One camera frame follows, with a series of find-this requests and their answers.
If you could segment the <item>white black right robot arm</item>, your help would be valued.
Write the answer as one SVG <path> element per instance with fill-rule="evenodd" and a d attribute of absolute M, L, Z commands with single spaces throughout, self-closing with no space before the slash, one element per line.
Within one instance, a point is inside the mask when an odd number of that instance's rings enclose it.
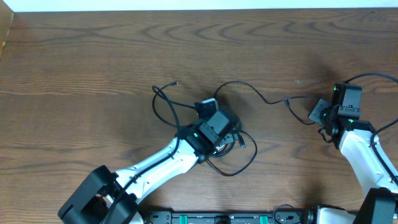
<path fill-rule="evenodd" d="M 342 208 L 319 205 L 307 223 L 393 223 L 397 219 L 397 170 L 367 121 L 337 114 L 340 105 L 320 99 L 308 118 L 321 126 L 323 140 L 348 160 L 365 199 L 353 215 Z"/>

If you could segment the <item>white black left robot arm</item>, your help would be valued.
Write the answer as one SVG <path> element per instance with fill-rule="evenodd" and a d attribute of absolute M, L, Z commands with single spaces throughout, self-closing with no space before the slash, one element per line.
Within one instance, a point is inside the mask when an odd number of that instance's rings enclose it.
<path fill-rule="evenodd" d="M 235 127 L 220 133 L 205 122 L 181 128 L 161 151 L 116 172 L 93 170 L 58 211 L 64 223 L 143 223 L 139 204 L 154 190 L 214 153 Z"/>

